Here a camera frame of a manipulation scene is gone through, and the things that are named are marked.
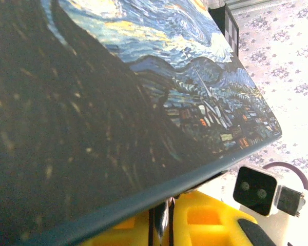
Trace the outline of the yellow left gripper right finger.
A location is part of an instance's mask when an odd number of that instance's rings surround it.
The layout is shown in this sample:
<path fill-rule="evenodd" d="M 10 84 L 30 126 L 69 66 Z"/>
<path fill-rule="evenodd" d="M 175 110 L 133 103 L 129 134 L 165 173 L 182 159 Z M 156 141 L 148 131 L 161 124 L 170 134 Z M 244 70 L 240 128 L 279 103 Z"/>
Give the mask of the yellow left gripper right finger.
<path fill-rule="evenodd" d="M 199 191 L 175 200 L 173 245 L 275 245 L 256 219 Z"/>

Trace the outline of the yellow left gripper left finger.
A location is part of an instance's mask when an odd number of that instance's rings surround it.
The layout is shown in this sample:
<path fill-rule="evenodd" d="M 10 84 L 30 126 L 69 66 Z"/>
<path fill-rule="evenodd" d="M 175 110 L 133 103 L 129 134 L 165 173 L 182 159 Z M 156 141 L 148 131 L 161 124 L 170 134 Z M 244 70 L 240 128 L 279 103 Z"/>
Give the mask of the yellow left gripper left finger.
<path fill-rule="evenodd" d="M 153 211 L 144 211 L 87 240 L 82 245 L 153 245 Z"/>

